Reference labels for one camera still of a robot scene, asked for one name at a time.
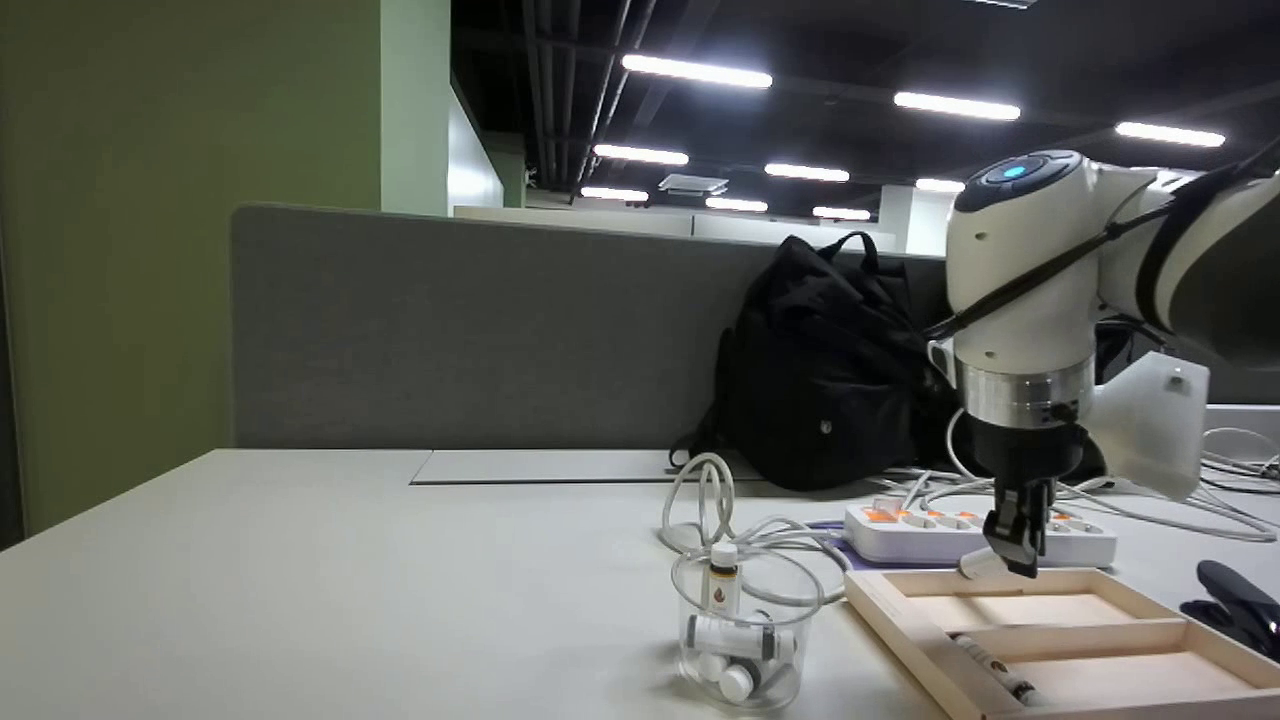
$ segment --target clear plastic object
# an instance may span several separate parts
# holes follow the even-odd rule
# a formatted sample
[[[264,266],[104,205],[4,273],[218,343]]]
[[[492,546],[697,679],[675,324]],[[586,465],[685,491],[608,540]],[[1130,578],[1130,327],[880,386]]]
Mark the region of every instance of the clear plastic object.
[[[736,603],[706,607],[706,566],[673,567],[681,595],[675,678],[736,713],[780,713],[801,695],[804,631],[820,614],[820,581],[791,558],[738,561]]]

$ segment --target ceiling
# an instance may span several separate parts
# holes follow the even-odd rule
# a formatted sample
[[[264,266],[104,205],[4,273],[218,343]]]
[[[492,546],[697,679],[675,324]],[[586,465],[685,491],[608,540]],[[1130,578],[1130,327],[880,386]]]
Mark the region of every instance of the ceiling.
[[[685,174],[809,218],[1042,143],[1213,169],[1280,133],[1274,0],[1037,0],[1027,14],[973,0],[462,0],[452,17],[452,73],[478,133],[518,133],[549,192],[657,192],[665,169],[597,159],[597,139],[685,149]],[[767,69],[773,90],[628,78],[620,51],[630,47]],[[913,115],[890,105],[894,90],[1001,96],[1025,115]],[[1215,128],[1226,143],[1130,143],[1110,133],[1123,115]],[[773,182],[764,159],[838,163],[852,182]]]

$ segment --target wooden board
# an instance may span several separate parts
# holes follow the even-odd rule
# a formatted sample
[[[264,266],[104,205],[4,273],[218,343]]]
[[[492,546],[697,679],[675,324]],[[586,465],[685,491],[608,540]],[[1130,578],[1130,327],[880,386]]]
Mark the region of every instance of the wooden board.
[[[1280,715],[1280,666],[1103,571],[852,571],[847,603],[959,720]]]

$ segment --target black backpack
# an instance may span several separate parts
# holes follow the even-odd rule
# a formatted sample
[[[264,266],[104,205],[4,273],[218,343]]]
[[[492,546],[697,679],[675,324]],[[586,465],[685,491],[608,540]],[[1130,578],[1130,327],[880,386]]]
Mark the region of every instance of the black backpack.
[[[838,269],[852,238],[862,257]],[[954,396],[922,358],[922,327],[949,312],[943,292],[922,300],[903,266],[887,273],[871,238],[852,238],[826,248],[787,238],[776,248],[720,338],[714,401],[688,452],[736,452],[782,487],[943,459]]]

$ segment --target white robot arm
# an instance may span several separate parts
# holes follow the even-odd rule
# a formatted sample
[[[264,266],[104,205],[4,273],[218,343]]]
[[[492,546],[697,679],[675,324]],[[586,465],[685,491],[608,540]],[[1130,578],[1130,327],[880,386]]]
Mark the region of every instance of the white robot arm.
[[[984,537],[1011,571],[1037,578],[1050,479],[1067,472],[1081,435],[1108,435],[1143,392],[1143,381],[1127,381],[1103,403],[1092,389],[1103,303],[1222,359],[1280,359],[1280,182],[1261,182],[1250,163],[1181,192],[1151,182],[1076,154],[1033,154],[984,169],[954,197],[950,375],[973,455],[997,478]],[[1199,392],[1181,392],[1184,416],[1202,414],[1202,386],[1207,371],[1187,381]]]

